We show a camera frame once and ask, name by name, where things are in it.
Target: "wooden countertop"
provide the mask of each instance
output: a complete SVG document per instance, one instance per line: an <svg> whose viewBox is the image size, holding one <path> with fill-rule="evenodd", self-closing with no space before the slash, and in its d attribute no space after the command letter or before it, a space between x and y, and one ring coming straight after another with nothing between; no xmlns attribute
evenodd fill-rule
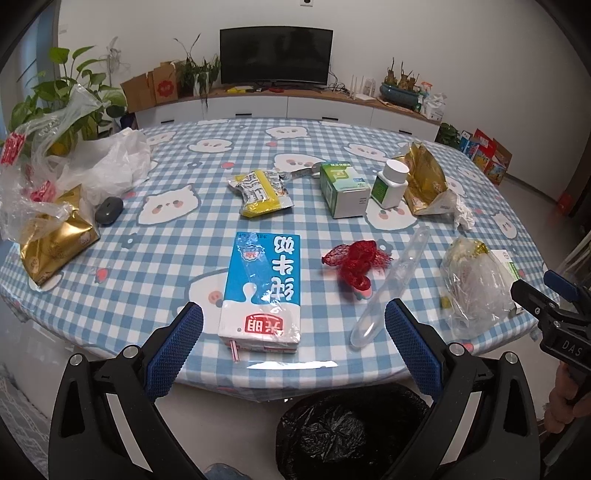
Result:
<svg viewBox="0 0 591 480"><path fill-rule="evenodd" d="M380 110L386 110L388 112L399 113L400 115L406 115L417 120L427 122L433 125L440 125L440 122L435 120L427 120L425 117L412 110L400 107L400 106L386 106L377 99L368 100L366 102L362 100L353 100L348 95L340 92L332 92L331 90L291 90L286 89L281 93L274 93L266 90L264 92L245 92L245 93L228 93L225 88L215 88L209 92L209 98L220 98L220 97L231 97L231 96L283 96L283 97L299 97L299 98L318 98L323 100L332 100L336 102L354 103L355 105L370 106L373 108L379 108ZM184 97L180 98L178 102L185 102L188 100L199 100L199 97Z"/></svg>

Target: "white pill bottle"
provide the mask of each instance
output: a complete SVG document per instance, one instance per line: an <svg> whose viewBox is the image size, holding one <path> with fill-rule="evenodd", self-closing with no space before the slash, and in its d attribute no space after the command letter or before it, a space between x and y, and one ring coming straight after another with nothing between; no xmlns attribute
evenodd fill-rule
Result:
<svg viewBox="0 0 591 480"><path fill-rule="evenodd" d="M397 207L408 187L408 167L398 160L388 160L378 173L371 196L383 209Z"/></svg>

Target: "hand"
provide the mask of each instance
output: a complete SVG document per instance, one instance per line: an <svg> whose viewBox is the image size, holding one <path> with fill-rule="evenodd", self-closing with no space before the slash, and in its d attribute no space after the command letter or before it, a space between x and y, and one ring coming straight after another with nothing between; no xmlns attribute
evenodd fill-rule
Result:
<svg viewBox="0 0 591 480"><path fill-rule="evenodd" d="M550 405L544 414L544 425L550 433L560 433L574 419L591 415L591 396L586 395L573 407L567 405L577 394L579 386L569 375L568 365L560 362L556 384L550 392Z"/></svg>

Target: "white bottle cap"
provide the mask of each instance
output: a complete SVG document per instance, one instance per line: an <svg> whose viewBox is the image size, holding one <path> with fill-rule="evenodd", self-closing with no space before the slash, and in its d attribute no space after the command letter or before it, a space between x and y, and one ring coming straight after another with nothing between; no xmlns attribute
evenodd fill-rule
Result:
<svg viewBox="0 0 591 480"><path fill-rule="evenodd" d="M407 179L408 167L398 160L388 160L384 167L384 177L395 183L404 183Z"/></svg>

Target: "clear plastic tube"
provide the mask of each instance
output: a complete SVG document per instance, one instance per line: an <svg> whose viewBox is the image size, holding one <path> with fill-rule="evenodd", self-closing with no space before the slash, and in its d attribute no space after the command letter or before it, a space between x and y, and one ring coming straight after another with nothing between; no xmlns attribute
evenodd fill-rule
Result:
<svg viewBox="0 0 591 480"><path fill-rule="evenodd" d="M396 260L383 285L378 289L367 304L365 311L351 332L350 342L354 348L363 348L371 343L379 331L384 328L384 311L392 299L400 298L406 290L408 282L414 277L414 271L421 258L425 246L431 237L428 226L419 227L410 242Z"/></svg>

